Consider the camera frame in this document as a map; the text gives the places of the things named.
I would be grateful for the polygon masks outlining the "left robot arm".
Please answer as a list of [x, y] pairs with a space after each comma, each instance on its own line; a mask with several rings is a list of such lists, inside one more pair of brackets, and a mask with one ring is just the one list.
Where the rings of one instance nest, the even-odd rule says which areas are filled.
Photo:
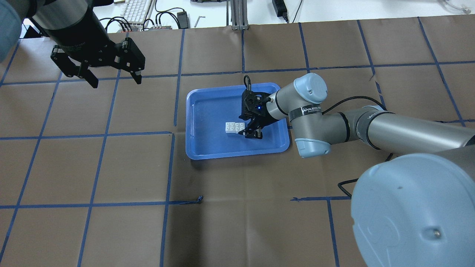
[[128, 72], [141, 84], [145, 56], [137, 44], [126, 37], [114, 43], [94, 14], [93, 0], [2, 0], [1, 60], [4, 60], [22, 32], [25, 18], [53, 39], [50, 58], [68, 77], [76, 76], [97, 88], [92, 67], [110, 66]]

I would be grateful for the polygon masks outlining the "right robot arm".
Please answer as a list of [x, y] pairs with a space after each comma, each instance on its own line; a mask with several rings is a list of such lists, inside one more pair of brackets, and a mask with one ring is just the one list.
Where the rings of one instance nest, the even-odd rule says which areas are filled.
[[263, 128], [288, 119], [302, 158], [358, 141], [394, 158], [367, 169], [351, 199], [353, 234], [368, 267], [474, 266], [474, 129], [396, 114], [373, 105], [328, 114], [316, 73], [274, 93], [243, 78], [240, 134], [262, 139]]

